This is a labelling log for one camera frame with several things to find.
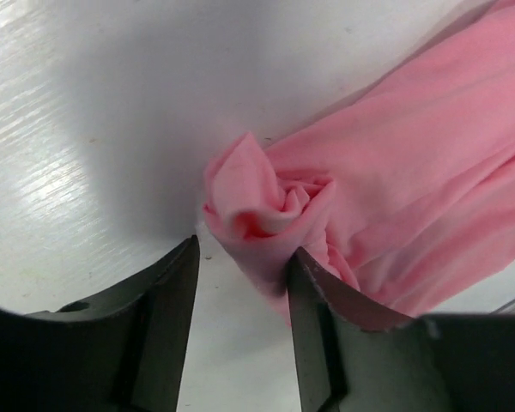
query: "crumpled fabric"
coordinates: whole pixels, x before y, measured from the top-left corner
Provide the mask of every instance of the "crumpled fabric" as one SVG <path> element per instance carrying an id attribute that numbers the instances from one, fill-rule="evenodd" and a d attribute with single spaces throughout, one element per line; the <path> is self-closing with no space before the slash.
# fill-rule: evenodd
<path id="1" fill-rule="evenodd" d="M 418 316 L 515 259 L 515 0 L 272 146 L 205 172 L 205 221 L 288 316 L 303 246 L 333 276 Z"/>

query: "glossy white surface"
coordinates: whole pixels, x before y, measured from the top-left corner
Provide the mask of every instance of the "glossy white surface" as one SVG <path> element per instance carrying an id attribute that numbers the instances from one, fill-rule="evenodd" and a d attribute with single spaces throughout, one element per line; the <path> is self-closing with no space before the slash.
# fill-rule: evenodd
<path id="1" fill-rule="evenodd" d="M 301 127 L 487 2 L 0 0 L 0 306 L 151 264 L 194 232 L 212 154 Z M 288 330 L 203 238 L 179 410 L 299 410 Z"/>

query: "fabric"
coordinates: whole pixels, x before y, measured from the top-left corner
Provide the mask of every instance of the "fabric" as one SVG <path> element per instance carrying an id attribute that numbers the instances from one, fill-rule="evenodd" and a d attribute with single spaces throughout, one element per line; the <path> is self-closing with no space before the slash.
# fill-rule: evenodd
<path id="1" fill-rule="evenodd" d="M 206 222 L 288 314 L 299 246 L 409 316 L 515 258 L 515 0 L 263 150 L 241 137 L 205 172 Z"/>

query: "black plastic part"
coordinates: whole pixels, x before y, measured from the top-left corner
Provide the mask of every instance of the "black plastic part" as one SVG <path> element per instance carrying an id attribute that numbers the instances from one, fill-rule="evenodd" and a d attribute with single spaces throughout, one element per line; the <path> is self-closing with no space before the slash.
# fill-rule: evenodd
<path id="1" fill-rule="evenodd" d="M 288 266 L 302 412 L 515 412 L 515 302 L 411 321 L 347 287 L 303 250 Z M 367 313 L 398 326 L 364 331 Z"/>
<path id="2" fill-rule="evenodd" d="M 59 312 L 0 310 L 0 411 L 175 411 L 198 264 L 193 237 Z"/>

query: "bunched pink cloth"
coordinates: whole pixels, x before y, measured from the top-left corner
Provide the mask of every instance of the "bunched pink cloth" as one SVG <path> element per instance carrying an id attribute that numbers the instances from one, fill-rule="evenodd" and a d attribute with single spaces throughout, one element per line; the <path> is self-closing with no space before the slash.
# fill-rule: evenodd
<path id="1" fill-rule="evenodd" d="M 416 316 L 515 259 L 515 0 L 263 150 L 205 173 L 212 234 L 288 315 L 303 246 L 333 276 Z"/>

